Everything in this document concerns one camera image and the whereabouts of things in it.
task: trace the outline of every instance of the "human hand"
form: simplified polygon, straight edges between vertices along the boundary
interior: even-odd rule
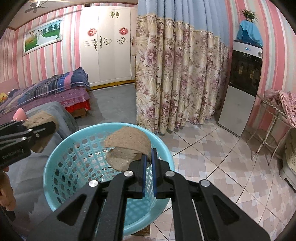
[[[7,211],[15,209],[16,201],[13,196],[13,189],[10,180],[5,172],[9,171],[9,167],[0,171],[0,205],[5,207]]]

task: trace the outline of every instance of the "pink towel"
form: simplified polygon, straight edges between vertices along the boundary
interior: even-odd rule
[[[277,107],[282,107],[291,127],[296,128],[296,95],[278,90],[264,91],[264,98]]]

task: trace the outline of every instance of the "curtain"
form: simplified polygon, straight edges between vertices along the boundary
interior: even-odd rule
[[[221,108],[229,56],[224,0],[139,0],[137,124],[164,134]]]

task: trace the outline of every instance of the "wardrobe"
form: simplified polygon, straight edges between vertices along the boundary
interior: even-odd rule
[[[92,6],[80,18],[81,66],[90,86],[135,78],[137,7]]]

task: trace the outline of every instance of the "blanket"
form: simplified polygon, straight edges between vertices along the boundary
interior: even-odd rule
[[[296,95],[278,90],[264,91],[264,98],[276,107],[283,109],[289,125],[296,128]]]
[[[20,89],[14,93],[13,97],[8,98],[0,105],[0,114],[18,109],[33,100],[54,95],[78,86],[90,89],[88,74],[81,67],[65,74],[54,75],[25,89]]]

